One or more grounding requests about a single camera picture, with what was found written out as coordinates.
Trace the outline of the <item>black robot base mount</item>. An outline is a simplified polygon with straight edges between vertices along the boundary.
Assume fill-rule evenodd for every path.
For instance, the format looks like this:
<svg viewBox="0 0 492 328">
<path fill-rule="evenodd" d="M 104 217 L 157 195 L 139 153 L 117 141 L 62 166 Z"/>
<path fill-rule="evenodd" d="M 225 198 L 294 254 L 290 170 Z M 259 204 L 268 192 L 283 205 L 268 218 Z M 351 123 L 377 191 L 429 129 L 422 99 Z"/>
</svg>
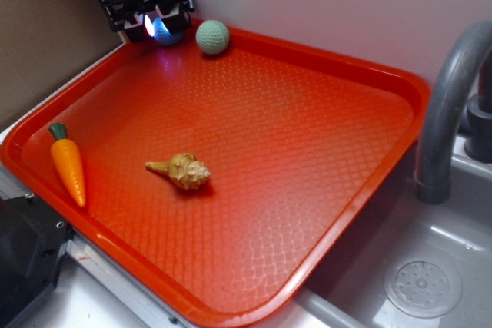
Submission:
<svg viewBox="0 0 492 328">
<path fill-rule="evenodd" d="M 1 201 L 1 326 L 18 327 L 56 289 L 71 228 L 41 198 Z"/>
</svg>

